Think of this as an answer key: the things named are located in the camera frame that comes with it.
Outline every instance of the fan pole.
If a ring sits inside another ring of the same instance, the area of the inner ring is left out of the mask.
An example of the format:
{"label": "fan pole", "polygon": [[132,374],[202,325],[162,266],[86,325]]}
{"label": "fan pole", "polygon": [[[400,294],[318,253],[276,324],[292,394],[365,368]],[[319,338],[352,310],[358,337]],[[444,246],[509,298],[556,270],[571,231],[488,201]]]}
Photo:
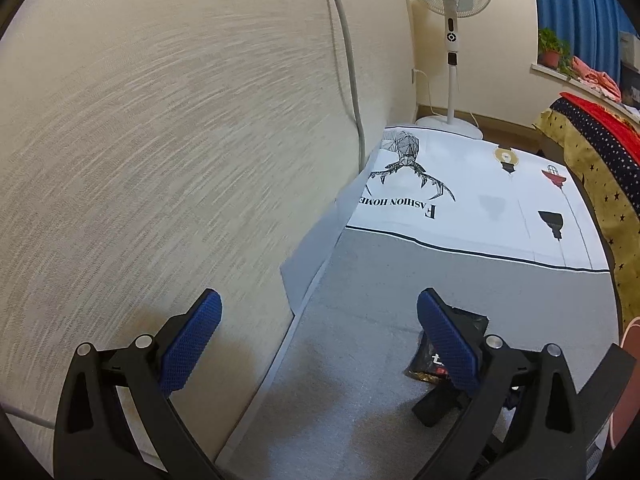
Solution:
{"label": "fan pole", "polygon": [[458,76],[458,6],[455,0],[444,0],[445,41],[447,63],[449,63],[449,103],[447,124],[453,124],[455,106],[456,77]]}

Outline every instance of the window sill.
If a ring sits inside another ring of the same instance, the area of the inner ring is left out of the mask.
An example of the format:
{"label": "window sill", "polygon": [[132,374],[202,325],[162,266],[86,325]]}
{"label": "window sill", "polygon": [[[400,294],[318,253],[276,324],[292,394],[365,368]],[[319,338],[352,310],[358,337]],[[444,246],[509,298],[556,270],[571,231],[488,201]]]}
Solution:
{"label": "window sill", "polygon": [[569,79],[569,77],[565,76],[564,74],[561,74],[559,72],[556,72],[555,70],[551,69],[551,68],[547,68],[546,66],[542,66],[542,65],[538,65],[536,63],[533,63],[531,65],[531,70],[534,72],[539,72],[551,77],[555,77],[556,79],[559,79],[560,81],[569,84],[571,86],[575,86],[576,88],[579,88],[582,92],[586,92],[587,94],[590,94],[592,96],[594,96],[595,98],[599,99],[600,101],[604,101],[607,105],[609,105],[612,108],[615,108],[615,110],[617,112],[619,112],[620,114],[624,115],[627,119],[629,119],[629,121],[631,121],[633,124],[638,124],[640,125],[640,117],[634,115],[633,113],[631,113],[629,110],[627,110],[625,107],[623,107],[623,105],[612,101],[611,99],[604,97],[603,94],[601,94],[600,92],[598,92],[597,90],[594,90],[593,88],[580,83],[577,79],[571,78]]}

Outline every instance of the black fabric with white stars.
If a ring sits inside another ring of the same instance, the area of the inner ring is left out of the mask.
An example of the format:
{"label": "black fabric with white stars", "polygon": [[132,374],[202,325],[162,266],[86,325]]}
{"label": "black fabric with white stars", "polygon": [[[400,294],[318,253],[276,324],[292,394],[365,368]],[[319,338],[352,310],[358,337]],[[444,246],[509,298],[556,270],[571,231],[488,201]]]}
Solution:
{"label": "black fabric with white stars", "polygon": [[[619,140],[598,120],[564,97],[553,103],[551,109],[567,117],[574,128],[596,150],[631,202],[636,216],[640,218],[640,166],[622,147]],[[615,200],[618,200],[618,197],[619,194],[616,193]]]}

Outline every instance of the textured wallpaper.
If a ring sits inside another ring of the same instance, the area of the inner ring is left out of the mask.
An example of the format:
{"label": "textured wallpaper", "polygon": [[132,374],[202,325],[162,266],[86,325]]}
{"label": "textured wallpaper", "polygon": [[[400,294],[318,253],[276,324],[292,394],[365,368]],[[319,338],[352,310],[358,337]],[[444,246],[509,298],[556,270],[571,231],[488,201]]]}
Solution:
{"label": "textured wallpaper", "polygon": [[[414,113],[406,4],[343,2],[369,152]],[[76,345],[211,286],[172,400],[217,453],[290,323],[280,264],[356,175],[351,115],[332,0],[26,0],[0,40],[0,399],[54,420]]]}

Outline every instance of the blue gripper pad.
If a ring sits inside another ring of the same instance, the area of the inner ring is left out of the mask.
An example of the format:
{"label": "blue gripper pad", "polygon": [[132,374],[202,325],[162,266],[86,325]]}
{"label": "blue gripper pad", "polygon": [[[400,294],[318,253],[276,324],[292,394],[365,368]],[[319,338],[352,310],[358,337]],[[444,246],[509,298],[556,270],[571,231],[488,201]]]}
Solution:
{"label": "blue gripper pad", "polygon": [[222,319],[222,298],[215,290],[209,289],[206,297],[200,300],[200,304],[192,307],[191,317],[162,355],[158,383],[165,397],[184,387]]}
{"label": "blue gripper pad", "polygon": [[449,316],[440,307],[442,300],[433,289],[418,296],[418,321],[433,343],[453,385],[473,396],[480,387],[478,358]]}

